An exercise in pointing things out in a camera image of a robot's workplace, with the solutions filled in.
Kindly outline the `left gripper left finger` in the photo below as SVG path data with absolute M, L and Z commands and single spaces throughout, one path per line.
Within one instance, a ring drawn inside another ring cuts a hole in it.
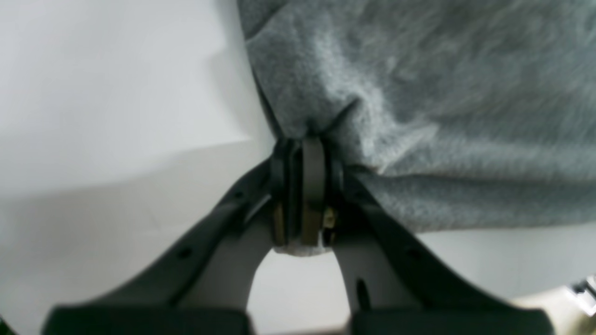
M 131 280 L 86 303 L 55 307 L 45 335 L 253 335 L 256 271 L 300 236 L 302 148 L 279 140 L 199 223 Z

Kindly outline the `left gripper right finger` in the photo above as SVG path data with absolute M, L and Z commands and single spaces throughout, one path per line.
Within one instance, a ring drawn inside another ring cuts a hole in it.
M 381 208 L 318 138 L 302 140 L 302 246 L 335 254 L 350 335 L 553 335 L 542 309 L 470 284 Z

